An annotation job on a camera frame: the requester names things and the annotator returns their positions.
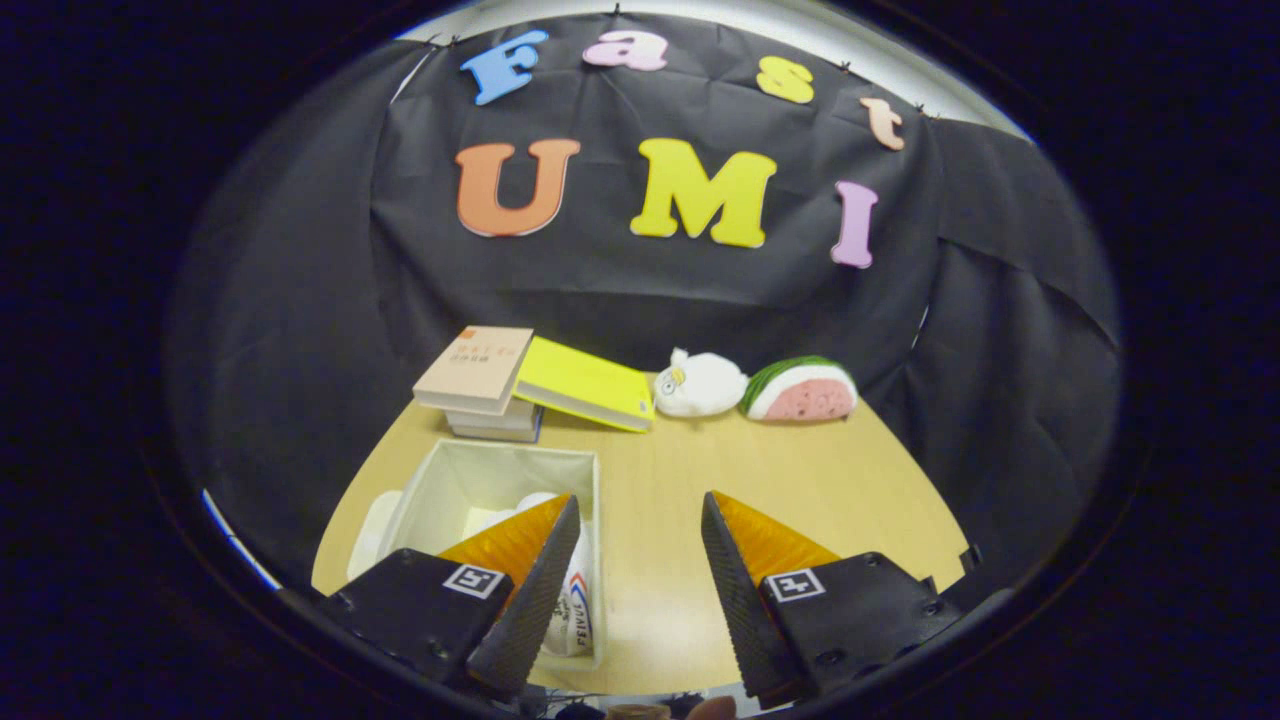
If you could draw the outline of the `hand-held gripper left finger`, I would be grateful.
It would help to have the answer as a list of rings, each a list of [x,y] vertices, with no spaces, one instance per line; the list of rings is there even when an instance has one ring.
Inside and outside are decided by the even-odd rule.
[[[443,552],[392,551],[320,610],[393,670],[508,701],[540,652],[580,534],[577,498],[557,495]]]

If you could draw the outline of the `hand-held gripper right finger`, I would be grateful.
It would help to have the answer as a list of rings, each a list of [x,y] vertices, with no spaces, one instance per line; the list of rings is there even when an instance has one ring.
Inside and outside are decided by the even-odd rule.
[[[841,557],[719,491],[704,496],[701,541],[744,689],[763,708],[859,691],[963,620],[886,555]]]

